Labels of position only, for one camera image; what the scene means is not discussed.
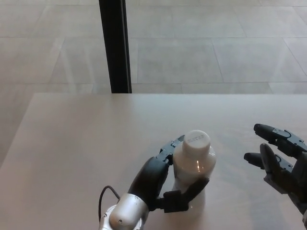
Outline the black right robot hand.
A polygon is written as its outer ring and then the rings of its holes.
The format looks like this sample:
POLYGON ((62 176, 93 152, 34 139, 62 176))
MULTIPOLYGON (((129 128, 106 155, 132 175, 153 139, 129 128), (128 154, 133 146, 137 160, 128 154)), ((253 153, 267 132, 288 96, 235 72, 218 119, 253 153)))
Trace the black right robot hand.
POLYGON ((288 130, 264 124, 254 125, 255 134, 268 141, 260 153, 248 152, 244 160, 266 172, 263 180, 281 194, 287 194, 301 214, 307 211, 307 146, 288 130))

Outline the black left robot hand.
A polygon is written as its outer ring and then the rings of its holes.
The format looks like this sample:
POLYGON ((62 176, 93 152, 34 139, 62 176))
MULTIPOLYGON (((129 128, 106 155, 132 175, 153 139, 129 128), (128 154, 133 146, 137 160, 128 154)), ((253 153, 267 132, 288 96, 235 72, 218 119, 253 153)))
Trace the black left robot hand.
POLYGON ((184 140, 180 136, 164 145, 157 156, 151 157, 140 169, 133 180, 128 193, 145 202, 149 211, 163 209, 165 213, 187 211, 192 201, 205 188, 209 178, 201 178, 182 193, 179 190, 169 191, 160 198, 159 194, 168 176, 168 169, 173 165, 175 147, 184 140))

